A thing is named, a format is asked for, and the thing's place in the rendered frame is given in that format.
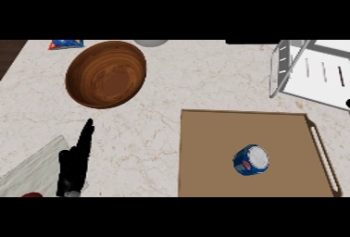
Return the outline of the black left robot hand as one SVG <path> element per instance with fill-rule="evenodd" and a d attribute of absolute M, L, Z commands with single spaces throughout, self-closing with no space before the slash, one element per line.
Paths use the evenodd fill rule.
<path fill-rule="evenodd" d="M 95 132 L 93 119 L 83 126 L 77 144 L 59 152 L 59 179 L 56 195 L 59 197 L 78 196 L 83 191 L 87 162 L 92 150 L 92 137 Z"/>

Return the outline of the brown wooden tray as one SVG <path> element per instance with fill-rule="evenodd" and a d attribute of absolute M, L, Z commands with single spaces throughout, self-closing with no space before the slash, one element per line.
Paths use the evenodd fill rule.
<path fill-rule="evenodd" d="M 236 152 L 260 145 L 267 171 L 241 175 Z M 341 196 L 316 124 L 306 114 L 185 110 L 180 118 L 182 196 Z"/>

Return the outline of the blue can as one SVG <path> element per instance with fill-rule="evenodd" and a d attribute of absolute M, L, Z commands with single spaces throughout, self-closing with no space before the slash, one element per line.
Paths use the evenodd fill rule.
<path fill-rule="evenodd" d="M 265 148 L 250 144 L 234 156 L 232 165 L 244 176 L 262 174 L 269 168 L 269 156 Z"/>

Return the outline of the brown wooden bowl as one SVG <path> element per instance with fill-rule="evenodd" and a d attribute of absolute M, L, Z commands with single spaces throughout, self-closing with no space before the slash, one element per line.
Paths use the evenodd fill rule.
<path fill-rule="evenodd" d="M 123 41 L 87 47 L 65 73 L 65 89 L 73 100 L 96 109 L 123 105 L 138 94 L 146 79 L 146 58 Z"/>

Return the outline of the blue and orange packet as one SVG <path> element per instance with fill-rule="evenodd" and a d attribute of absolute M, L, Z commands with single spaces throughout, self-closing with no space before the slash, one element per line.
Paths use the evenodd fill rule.
<path fill-rule="evenodd" d="M 84 47 L 83 40 L 52 40 L 49 44 L 49 50 L 81 47 Z"/>

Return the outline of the dark wooden panel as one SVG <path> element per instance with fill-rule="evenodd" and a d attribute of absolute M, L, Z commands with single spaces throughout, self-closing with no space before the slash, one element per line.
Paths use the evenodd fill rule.
<path fill-rule="evenodd" d="M 0 40 L 0 80 L 3 79 L 27 40 Z"/>

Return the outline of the grey round object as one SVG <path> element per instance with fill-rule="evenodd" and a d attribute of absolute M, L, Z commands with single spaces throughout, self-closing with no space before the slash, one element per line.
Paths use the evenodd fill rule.
<path fill-rule="evenodd" d="M 143 47 L 158 47 L 164 45 L 169 40 L 135 40 L 135 42 Z"/>

